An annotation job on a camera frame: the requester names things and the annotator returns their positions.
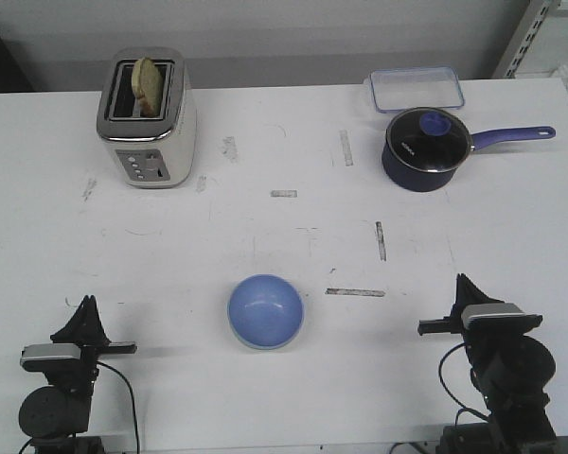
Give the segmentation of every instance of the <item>bread slice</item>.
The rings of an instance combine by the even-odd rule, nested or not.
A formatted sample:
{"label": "bread slice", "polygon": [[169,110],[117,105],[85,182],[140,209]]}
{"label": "bread slice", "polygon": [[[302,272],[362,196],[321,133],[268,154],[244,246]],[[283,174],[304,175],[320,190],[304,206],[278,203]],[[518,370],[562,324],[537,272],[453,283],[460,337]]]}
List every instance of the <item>bread slice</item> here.
{"label": "bread slice", "polygon": [[163,85],[162,75],[151,59],[145,57],[134,63],[131,88],[144,116],[154,117],[160,114]]}

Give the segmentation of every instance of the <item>container lid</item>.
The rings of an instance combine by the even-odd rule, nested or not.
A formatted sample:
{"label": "container lid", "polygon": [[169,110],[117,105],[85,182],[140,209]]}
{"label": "container lid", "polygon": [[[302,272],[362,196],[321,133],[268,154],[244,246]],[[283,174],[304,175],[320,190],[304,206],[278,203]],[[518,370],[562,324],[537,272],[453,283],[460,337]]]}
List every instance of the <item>container lid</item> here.
{"label": "container lid", "polygon": [[419,106],[459,108],[465,105],[458,76],[448,66],[373,71],[370,90],[375,108],[381,113]]}
{"label": "container lid", "polygon": [[402,163],[415,170],[446,172],[467,158],[472,141],[454,115],[421,107],[394,117],[387,128],[387,144]]}

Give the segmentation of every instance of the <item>gray wall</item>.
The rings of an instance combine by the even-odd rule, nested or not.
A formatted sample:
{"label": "gray wall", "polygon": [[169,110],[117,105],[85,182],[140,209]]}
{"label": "gray wall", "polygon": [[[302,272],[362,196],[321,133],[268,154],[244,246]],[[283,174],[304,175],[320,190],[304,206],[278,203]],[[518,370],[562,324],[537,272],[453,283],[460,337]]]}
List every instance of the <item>gray wall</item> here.
{"label": "gray wall", "polygon": [[187,58],[195,87],[360,83],[451,65],[487,79],[528,0],[0,0],[0,36],[38,90],[99,90],[132,45]]}

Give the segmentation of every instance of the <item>pot lid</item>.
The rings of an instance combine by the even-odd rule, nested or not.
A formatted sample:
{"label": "pot lid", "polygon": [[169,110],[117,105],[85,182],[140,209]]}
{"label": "pot lid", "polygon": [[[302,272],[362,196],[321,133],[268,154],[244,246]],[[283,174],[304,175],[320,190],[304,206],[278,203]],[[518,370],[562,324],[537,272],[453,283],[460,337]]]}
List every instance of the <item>pot lid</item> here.
{"label": "pot lid", "polygon": [[404,164],[423,172],[445,172],[461,165],[471,136],[454,115],[419,107],[398,114],[387,128],[387,144]]}

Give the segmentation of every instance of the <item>toaster control panel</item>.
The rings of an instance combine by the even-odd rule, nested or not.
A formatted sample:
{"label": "toaster control panel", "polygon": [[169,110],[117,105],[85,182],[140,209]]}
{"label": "toaster control panel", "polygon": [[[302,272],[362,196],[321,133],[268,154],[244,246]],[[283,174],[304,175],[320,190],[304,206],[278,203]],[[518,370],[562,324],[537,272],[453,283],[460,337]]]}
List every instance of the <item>toaster control panel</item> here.
{"label": "toaster control panel", "polygon": [[169,171],[159,149],[117,149],[115,151],[126,174],[134,182],[164,182]]}

